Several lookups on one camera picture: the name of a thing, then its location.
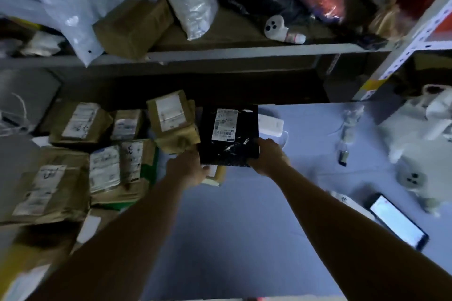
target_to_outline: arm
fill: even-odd
[[[349,301],[446,300],[452,277],[420,252],[312,184],[271,139],[249,165],[284,193],[306,236]]]
[[[78,249],[28,301],[138,300],[183,190],[201,183],[207,170],[197,152],[169,160],[165,178]]]

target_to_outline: person's left arm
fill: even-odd
[[[27,300],[138,300],[174,223],[183,190],[200,184],[207,171],[197,152],[169,160],[165,178],[83,244]]]

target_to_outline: person's left hand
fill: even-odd
[[[166,177],[184,188],[194,187],[206,178],[209,169],[209,166],[201,167],[198,151],[186,150],[167,162]]]

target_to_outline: smartphone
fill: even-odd
[[[374,195],[366,208],[396,236],[416,250],[421,251],[428,242],[428,235],[383,194]]]

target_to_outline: white table surface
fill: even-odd
[[[444,205],[440,218],[421,209],[397,183],[375,125],[398,104],[366,103],[347,167],[342,167],[337,163],[340,132],[334,132],[350,105],[269,105],[259,112],[285,121],[284,151],[299,172],[359,203],[383,193],[430,236],[423,253],[452,273],[452,207]],[[161,174],[167,159],[161,155]],[[184,192],[141,299],[306,294],[342,295],[278,187],[250,168],[229,167],[221,187],[200,185]]]

